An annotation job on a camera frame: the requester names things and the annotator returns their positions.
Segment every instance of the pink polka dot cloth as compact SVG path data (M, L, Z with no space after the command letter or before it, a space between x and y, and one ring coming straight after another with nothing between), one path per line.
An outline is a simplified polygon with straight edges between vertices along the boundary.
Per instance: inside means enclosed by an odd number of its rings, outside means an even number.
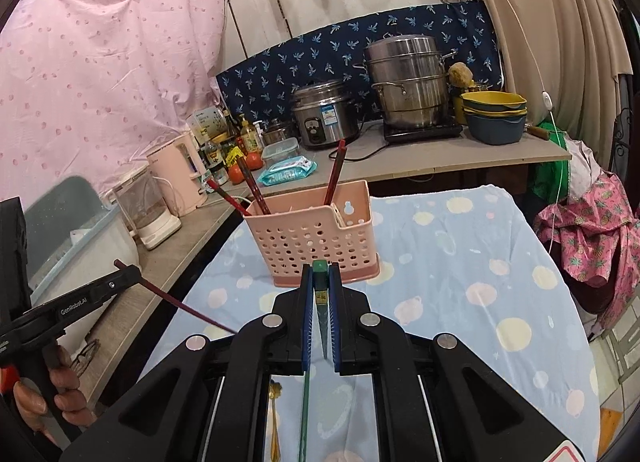
M225 0L21 0L0 33L0 200L98 193L217 94Z

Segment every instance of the black cord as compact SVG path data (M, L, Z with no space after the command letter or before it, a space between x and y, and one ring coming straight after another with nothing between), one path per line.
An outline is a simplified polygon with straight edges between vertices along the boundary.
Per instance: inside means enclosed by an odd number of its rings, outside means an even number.
M377 150L369 153L369 155L365 155L364 157L360 157L360 158L344 158L345 162L361 162L363 160L367 160L368 158L373 157L374 155L376 155L377 153L381 152L382 150L384 150L385 148L389 147L389 143L384 144L383 146L380 146ZM338 153L338 150L333 150L330 154L329 154L329 159L330 160L335 160L335 155L336 153Z
M358 137L362 137L364 134L366 134L371 128L375 127L375 124L372 124L371 126L369 126L364 132L362 131L362 127L364 126L364 122L365 120L362 119L362 122L360 123L360 129L358 130ZM373 157L374 155L376 155L377 153L381 152L382 150L384 150L385 148L389 147L389 143L384 144L383 146L380 146L380 148L378 148L377 150L369 153L369 155L366 155L364 157L361 158L344 158L345 162L360 162L363 160L367 160L368 158ZM331 153L329 153L329 160L335 160L335 155L338 153L338 149L336 148L335 150L333 150Z

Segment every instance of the red chopstick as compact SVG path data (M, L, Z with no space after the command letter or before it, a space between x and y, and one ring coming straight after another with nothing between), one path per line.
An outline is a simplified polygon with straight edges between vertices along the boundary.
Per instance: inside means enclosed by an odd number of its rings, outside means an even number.
M262 210L262 214L270 215L271 211L269 211L269 207L267 206L267 203L264 201L264 197L262 196L262 193L260 193L260 188L258 188L258 185L255 183L254 176L252 175L251 170L249 169L246 162L244 161L244 157L238 157L237 163L238 163L238 166L240 167L240 171L242 171L242 176L246 180L246 183L249 186L249 189L251 190L251 193L254 195L256 203L258 204L258 206L260 206L260 209Z
M207 184L209 184L209 187L214 189L216 193L219 194L223 199L225 199L233 207L235 207L238 211L240 211L240 214L242 216L245 216L245 217L253 216L251 213L249 213L249 211L244 209L235 198L233 198L229 193L223 190L215 180L213 180L212 178L208 178Z
M117 268L123 269L125 267L127 267L127 265L125 265L123 262L121 262L120 260L115 260L113 262L113 265L115 265ZM166 292L163 292L161 289L157 288L153 283L151 283L149 280L145 280L144 278L142 278L140 280L140 285L142 285L144 288L149 289L151 292L153 292L156 296L160 296L160 298L164 299L165 301L169 302L170 304L172 304L173 306L177 307L177 308L181 308L183 311L188 312L189 314L191 314L192 316L195 316L197 318L200 318L203 321L206 321L207 323L209 323L210 325L214 325L216 327L220 327L222 328L222 330L226 330L227 332L231 332L232 334L236 334L237 332L229 327L224 326L221 323L218 323L217 321L212 320L210 317L205 316L204 314L201 314L200 312L198 312L196 309L191 308L188 305L185 305L183 302L175 299L173 296L169 296Z
M335 154L334 167L331 170L331 177L329 178L329 185L326 188L326 195L324 196L324 205L330 206L331 201L334 199L335 187L338 185L338 179L340 178L340 171L344 164L344 157L347 155L347 145L344 139L340 139L338 144L338 151Z

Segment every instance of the tablecloth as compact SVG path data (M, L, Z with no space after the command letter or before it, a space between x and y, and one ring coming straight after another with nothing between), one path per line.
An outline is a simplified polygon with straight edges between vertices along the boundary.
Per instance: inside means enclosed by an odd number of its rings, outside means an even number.
M574 442L586 462L595 461L600 411L593 357L569 290L511 196L489 185L372 198L371 209L381 272L348 285L366 293L372 311L394 318L408 333L455 334ZM242 222L184 301L238 330L269 312L284 290L271 283ZM376 462L370 376L334 374L317 332L307 460ZM179 310L144 373L195 333L212 339L225 334ZM278 380L282 460L294 461L303 378ZM269 418L267 442L270 435Z

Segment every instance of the pink plastic basket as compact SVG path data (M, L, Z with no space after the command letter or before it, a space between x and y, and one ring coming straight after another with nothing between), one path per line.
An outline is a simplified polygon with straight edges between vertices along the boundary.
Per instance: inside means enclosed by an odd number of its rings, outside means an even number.
M331 207L322 205L325 194L326 186L267 197L271 215L263 215L255 201L248 207L253 216L245 220L274 285L299 286L302 265L314 260L337 262L343 282L380 272L367 182L345 182L335 189L334 203L346 227L338 225Z

